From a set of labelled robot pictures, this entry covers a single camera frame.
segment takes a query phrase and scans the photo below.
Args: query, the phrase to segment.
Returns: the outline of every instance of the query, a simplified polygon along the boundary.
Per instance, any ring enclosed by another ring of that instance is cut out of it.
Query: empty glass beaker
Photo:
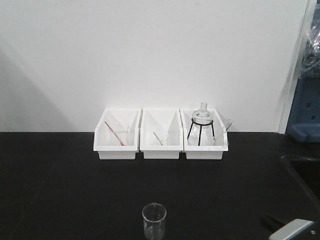
[[[142,209],[144,235],[148,240],[161,240],[165,236],[166,208],[156,202]]]

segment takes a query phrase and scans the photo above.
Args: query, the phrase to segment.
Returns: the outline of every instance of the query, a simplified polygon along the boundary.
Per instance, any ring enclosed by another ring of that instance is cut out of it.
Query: glass beaker
[[[168,134],[167,133],[155,133],[153,132],[156,141],[154,145],[167,146],[168,145]]]
[[[148,240],[161,240],[165,236],[166,208],[156,202],[142,209],[144,235]]]
[[[126,146],[129,137],[129,128],[123,122],[107,122],[104,121],[107,129],[112,134],[108,135],[108,142],[112,146]]]

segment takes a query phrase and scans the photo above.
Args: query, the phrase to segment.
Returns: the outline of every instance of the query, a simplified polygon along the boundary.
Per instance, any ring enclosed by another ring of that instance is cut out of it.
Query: plastic bag
[[[314,12],[299,79],[320,77],[320,10]]]

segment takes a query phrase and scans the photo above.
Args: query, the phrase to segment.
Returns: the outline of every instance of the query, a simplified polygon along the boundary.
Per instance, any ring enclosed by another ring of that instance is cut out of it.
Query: white plastic bin
[[[143,109],[140,150],[145,159],[178,159],[183,148],[178,109]]]
[[[100,159],[135,159],[139,151],[141,109],[105,109],[94,130],[93,150]]]
[[[201,132],[201,144],[189,144],[187,137],[191,126],[192,113],[197,109],[180,109],[182,125],[183,125],[183,143],[184,152],[187,159],[208,159],[220,160],[225,151],[228,151],[228,137],[225,132],[224,124],[216,109],[208,109],[213,114],[214,135],[217,137],[221,133],[223,135],[214,144],[208,139],[213,139],[212,128],[203,128]]]

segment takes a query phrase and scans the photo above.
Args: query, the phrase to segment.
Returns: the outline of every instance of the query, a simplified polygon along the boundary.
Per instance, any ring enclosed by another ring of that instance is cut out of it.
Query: black countertop
[[[93,133],[0,133],[0,239],[143,240],[142,208],[167,209],[164,240],[263,240],[261,216],[320,221],[288,164],[315,157],[277,133],[228,133],[222,160],[99,160]]]

